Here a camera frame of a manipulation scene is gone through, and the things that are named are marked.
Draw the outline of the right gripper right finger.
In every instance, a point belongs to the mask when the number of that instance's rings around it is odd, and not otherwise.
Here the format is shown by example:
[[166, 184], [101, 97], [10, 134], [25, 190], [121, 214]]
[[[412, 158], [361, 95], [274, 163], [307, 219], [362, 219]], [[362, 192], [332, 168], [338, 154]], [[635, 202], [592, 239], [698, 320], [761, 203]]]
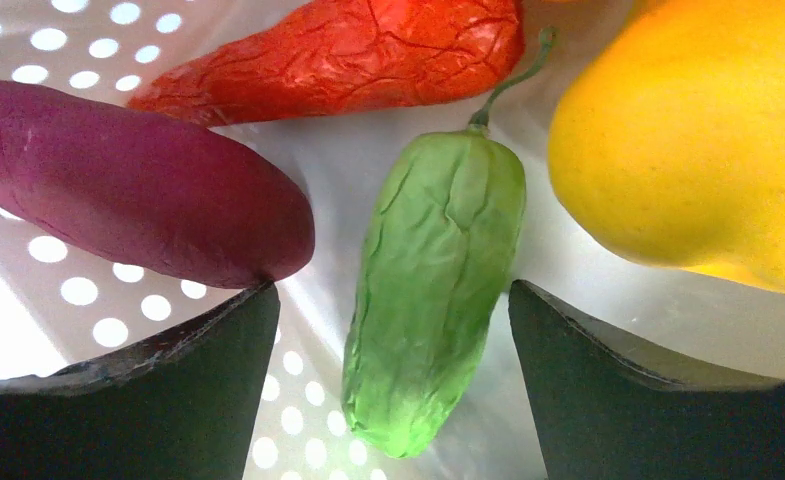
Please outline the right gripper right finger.
[[785, 381], [708, 363], [525, 280], [508, 313], [552, 479], [785, 479]]

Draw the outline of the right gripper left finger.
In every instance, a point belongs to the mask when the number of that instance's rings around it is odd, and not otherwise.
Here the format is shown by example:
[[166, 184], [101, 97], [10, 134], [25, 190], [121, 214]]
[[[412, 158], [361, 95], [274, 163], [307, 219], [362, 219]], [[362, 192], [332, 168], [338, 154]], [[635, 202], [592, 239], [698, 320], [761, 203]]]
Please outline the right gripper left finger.
[[272, 284], [50, 376], [0, 380], [0, 479], [239, 479], [273, 349]]

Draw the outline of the light green pepper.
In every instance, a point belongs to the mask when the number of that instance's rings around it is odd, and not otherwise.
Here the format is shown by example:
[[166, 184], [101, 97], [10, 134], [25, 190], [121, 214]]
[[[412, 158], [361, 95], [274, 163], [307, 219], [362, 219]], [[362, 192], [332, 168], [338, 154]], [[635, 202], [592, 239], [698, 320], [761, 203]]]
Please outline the light green pepper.
[[490, 137], [491, 109], [486, 101], [465, 127], [412, 139], [366, 229], [341, 407], [349, 430], [391, 458], [420, 455], [445, 424], [510, 281], [526, 176]]

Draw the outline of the yellow lemon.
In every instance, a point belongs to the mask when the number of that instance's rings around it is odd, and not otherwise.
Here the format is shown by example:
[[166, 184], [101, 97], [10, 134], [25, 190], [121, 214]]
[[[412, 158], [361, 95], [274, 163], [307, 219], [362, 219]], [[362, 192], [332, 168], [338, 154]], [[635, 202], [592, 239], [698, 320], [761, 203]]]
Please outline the yellow lemon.
[[640, 1], [560, 99], [559, 202], [627, 260], [785, 293], [785, 1]]

